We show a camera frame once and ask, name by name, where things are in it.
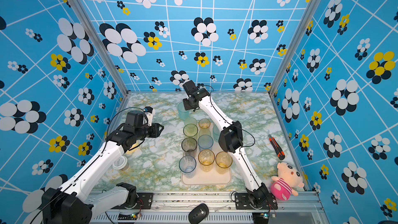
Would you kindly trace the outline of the green translucent cup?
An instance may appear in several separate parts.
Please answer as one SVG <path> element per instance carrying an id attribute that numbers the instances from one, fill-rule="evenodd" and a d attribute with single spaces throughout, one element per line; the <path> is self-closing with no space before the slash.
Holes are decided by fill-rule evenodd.
<path id="1" fill-rule="evenodd" d="M 199 133 L 199 129 L 198 129 L 197 125 L 195 125 L 195 124 L 190 123 L 190 124 L 185 125 L 183 128 L 183 134 L 187 138 L 197 139 L 198 133 Z"/>

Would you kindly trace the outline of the small amber cup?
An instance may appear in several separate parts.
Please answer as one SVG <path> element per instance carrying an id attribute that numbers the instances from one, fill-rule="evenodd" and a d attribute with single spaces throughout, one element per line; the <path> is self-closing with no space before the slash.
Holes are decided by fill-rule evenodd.
<path id="1" fill-rule="evenodd" d="M 208 128 L 210 127 L 210 125 L 211 125 L 211 122 L 210 122 L 210 120 L 207 119 L 207 118 L 203 118 L 203 119 L 201 119 L 201 120 L 199 121 L 199 127 L 200 127 L 200 129 L 202 129 L 202 130 L 208 129 Z"/>

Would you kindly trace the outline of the dark smoky cup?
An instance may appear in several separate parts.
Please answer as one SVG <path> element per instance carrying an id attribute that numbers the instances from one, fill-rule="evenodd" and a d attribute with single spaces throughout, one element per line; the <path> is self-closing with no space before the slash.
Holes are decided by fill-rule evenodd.
<path id="1" fill-rule="evenodd" d="M 188 137 L 181 142 L 181 148 L 185 156 L 196 157 L 198 142 L 195 138 Z"/>

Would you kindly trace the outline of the grey-blue clear cup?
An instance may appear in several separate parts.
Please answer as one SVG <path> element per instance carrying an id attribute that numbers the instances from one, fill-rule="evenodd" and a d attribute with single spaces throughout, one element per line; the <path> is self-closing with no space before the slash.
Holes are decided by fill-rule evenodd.
<path id="1" fill-rule="evenodd" d="M 194 173 L 196 166 L 196 159 L 191 155 L 183 156 L 179 161 L 179 169 L 186 175 Z"/>

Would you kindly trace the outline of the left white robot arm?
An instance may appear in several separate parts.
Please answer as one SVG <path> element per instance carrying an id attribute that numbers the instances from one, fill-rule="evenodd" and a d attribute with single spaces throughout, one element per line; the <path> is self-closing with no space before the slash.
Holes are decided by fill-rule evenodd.
<path id="1" fill-rule="evenodd" d="M 137 141 L 160 136 L 164 126 L 153 123 L 155 110 L 131 110 L 126 121 L 107 135 L 99 151 L 68 181 L 57 189 L 48 188 L 42 195 L 43 224 L 88 224 L 98 215 L 121 205 L 135 207 L 138 202 L 136 187 L 119 183 L 113 189 L 90 198 L 89 194 L 105 172 L 130 150 Z"/>

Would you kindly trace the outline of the amber cup back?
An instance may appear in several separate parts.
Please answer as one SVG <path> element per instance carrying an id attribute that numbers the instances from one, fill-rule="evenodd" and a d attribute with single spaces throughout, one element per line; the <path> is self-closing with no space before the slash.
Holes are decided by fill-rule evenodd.
<path id="1" fill-rule="evenodd" d="M 226 174 L 233 163 L 233 159 L 228 152 L 221 151 L 217 153 L 215 162 L 217 165 L 217 172 L 219 174 Z"/>

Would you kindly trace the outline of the pale green tall cup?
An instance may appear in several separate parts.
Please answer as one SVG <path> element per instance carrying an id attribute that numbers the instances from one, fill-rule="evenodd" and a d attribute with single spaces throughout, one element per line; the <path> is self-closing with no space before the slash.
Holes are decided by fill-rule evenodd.
<path id="1" fill-rule="evenodd" d="M 189 124 L 193 124 L 193 125 L 197 125 L 197 120 L 193 117 L 188 117 L 184 120 L 184 124 L 185 125 L 189 125 Z"/>

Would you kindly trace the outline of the amber cup front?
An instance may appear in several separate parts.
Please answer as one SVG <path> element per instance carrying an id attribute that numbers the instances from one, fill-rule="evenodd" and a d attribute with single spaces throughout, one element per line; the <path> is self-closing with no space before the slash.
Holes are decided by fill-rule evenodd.
<path id="1" fill-rule="evenodd" d="M 214 165 L 215 154 L 210 149 L 204 149 L 200 151 L 198 155 L 198 161 L 200 163 L 201 170 L 203 172 L 209 172 Z"/>

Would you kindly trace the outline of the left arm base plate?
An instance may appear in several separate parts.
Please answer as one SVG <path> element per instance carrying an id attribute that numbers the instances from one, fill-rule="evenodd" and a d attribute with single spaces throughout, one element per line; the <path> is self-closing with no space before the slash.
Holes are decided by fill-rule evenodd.
<path id="1" fill-rule="evenodd" d="M 137 209 L 137 210 L 149 210 L 153 203 L 153 192 L 138 192 L 136 194 L 135 204 L 124 203 L 113 207 L 113 209 Z"/>

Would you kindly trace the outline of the blue-grey translucent cup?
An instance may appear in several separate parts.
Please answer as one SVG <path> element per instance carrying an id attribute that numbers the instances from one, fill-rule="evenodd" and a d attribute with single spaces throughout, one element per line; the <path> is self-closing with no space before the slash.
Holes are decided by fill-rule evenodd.
<path id="1" fill-rule="evenodd" d="M 210 135 L 201 135 L 198 139 L 198 146 L 200 151 L 205 149 L 212 150 L 213 144 L 214 140 Z"/>

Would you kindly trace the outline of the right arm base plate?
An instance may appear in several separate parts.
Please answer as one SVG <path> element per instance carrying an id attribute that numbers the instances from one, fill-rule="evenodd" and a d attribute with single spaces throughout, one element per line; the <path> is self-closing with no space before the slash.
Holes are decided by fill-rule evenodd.
<path id="1" fill-rule="evenodd" d="M 277 210 L 278 204 L 273 194 L 268 194 L 267 199 L 258 207 L 251 204 L 248 193 L 235 192 L 231 194 L 232 201 L 237 210 Z"/>

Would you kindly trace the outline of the teal cup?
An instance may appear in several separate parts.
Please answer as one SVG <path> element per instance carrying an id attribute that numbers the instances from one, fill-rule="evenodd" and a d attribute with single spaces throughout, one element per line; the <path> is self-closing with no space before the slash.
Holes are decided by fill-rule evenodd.
<path id="1" fill-rule="evenodd" d="M 178 116 L 180 119 L 186 120 L 189 117 L 190 112 L 188 110 L 185 110 L 183 102 L 180 102 L 178 104 L 177 109 L 178 109 Z"/>
<path id="2" fill-rule="evenodd" d="M 213 133 L 214 141 L 218 143 L 219 138 L 220 138 L 220 130 L 218 129 L 218 127 L 216 125 L 213 126 L 212 133 Z"/>

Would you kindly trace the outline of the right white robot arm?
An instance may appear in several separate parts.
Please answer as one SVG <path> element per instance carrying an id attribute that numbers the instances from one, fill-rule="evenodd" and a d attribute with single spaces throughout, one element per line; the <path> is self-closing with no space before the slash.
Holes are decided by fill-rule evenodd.
<path id="1" fill-rule="evenodd" d="M 241 123 L 229 118 L 214 102 L 211 93 L 189 81 L 183 85 L 187 98 L 183 99 L 186 110 L 203 110 L 220 131 L 219 145 L 229 153 L 243 177 L 250 204 L 254 208 L 271 206 L 274 199 L 265 183 L 255 172 L 247 155 L 243 141 Z"/>

